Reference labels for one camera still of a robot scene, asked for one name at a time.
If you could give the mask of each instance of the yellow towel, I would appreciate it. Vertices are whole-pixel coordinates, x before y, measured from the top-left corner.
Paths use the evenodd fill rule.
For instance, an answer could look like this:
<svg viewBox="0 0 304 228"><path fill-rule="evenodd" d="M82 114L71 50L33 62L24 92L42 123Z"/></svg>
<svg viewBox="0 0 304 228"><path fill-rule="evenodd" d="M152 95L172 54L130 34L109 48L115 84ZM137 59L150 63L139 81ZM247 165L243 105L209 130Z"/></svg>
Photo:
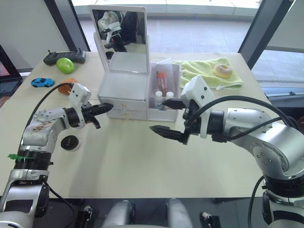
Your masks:
<svg viewBox="0 0 304 228"><path fill-rule="evenodd" d="M236 74L229 60L225 57L208 61L173 61L181 66L180 86L183 88L193 77L201 75L210 88L220 90L223 88L238 88L243 85L243 81ZM215 76L213 68L217 64L225 64L232 68L230 78L224 79Z"/></svg>

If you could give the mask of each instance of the white wall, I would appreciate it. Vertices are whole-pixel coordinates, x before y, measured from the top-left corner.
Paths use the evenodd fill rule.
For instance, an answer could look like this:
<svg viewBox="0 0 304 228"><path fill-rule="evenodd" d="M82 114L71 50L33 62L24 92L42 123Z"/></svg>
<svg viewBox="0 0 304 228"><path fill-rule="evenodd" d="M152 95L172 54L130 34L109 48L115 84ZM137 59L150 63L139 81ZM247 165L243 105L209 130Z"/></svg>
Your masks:
<svg viewBox="0 0 304 228"><path fill-rule="evenodd" d="M0 0L0 44L17 69L34 68L48 49L68 51L43 0Z"/></svg>
<svg viewBox="0 0 304 228"><path fill-rule="evenodd" d="M267 49L304 52L304 0L295 1Z"/></svg>

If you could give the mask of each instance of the remote control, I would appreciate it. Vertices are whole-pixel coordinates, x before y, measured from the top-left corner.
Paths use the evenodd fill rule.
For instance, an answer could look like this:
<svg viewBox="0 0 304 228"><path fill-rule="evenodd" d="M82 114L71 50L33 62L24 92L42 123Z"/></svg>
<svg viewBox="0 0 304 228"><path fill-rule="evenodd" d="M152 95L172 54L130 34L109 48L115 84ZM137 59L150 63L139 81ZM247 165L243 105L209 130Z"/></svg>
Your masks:
<svg viewBox="0 0 304 228"><path fill-rule="evenodd" d="M49 54L43 59L43 62L49 66L54 65L60 58L68 58L75 63L85 63L86 60L86 52L81 49L70 52L50 52L49 50L48 52Z"/></svg>

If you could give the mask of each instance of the table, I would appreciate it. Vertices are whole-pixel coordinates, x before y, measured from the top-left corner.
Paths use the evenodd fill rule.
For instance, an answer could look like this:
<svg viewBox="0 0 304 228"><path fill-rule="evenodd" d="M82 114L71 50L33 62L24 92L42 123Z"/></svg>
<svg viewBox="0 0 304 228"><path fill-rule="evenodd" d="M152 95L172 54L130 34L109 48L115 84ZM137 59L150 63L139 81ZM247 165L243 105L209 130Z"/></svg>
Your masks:
<svg viewBox="0 0 304 228"><path fill-rule="evenodd" d="M208 60L227 57L244 81L237 90L214 91L216 97L246 95L267 101L240 54L151 53L152 62L172 60ZM14 162L6 158L17 153L19 140L30 113L50 88L33 88L36 77L50 77L56 83L76 78L92 92L91 103L97 104L97 90L104 70L97 53L87 53L86 63L64 75L55 66L40 62L13 97L0 109L0 194L3 193ZM71 107L68 97L54 92L40 109ZM258 107L244 102L225 102L215 110ZM97 116L101 129L87 124L80 130L62 132L52 155L48 182L64 198L186 198L249 197L262 175L255 159L234 144L212 142L211 137L191 136L187 146L161 138L149 126L167 125L183 131L182 112L175 123L110 119ZM81 146L74 152L64 151L60 141L76 135ZM259 189L257 196L262 195Z"/></svg>

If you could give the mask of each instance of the floor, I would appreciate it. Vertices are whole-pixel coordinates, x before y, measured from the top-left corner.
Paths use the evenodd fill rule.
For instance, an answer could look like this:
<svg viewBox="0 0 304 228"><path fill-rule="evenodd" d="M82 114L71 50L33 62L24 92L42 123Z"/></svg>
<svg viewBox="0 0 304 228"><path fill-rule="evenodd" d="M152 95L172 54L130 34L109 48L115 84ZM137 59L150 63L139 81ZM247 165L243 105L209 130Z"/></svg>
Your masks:
<svg viewBox="0 0 304 228"><path fill-rule="evenodd" d="M221 228L244 228L247 226L247 212L249 199L235 199L225 203L214 204L212 199L186 198L180 199L186 207L194 228L202 227L199 214L202 212L219 216ZM87 228L99 228L102 226L111 207L121 199L87 199L79 208L89 205L93 209L92 219ZM168 199L129 199L135 204L135 224L167 226L166 202ZM253 228L267 228L262 216L262 198L255 198L252 213ZM47 214L35 219L34 228L63 227L71 219L71 212L61 202L51 201Z"/></svg>
<svg viewBox="0 0 304 228"><path fill-rule="evenodd" d="M97 51L91 20L80 21L88 44ZM151 52L236 53L251 22L148 18ZM304 87L304 53L265 50L252 69L261 85Z"/></svg>

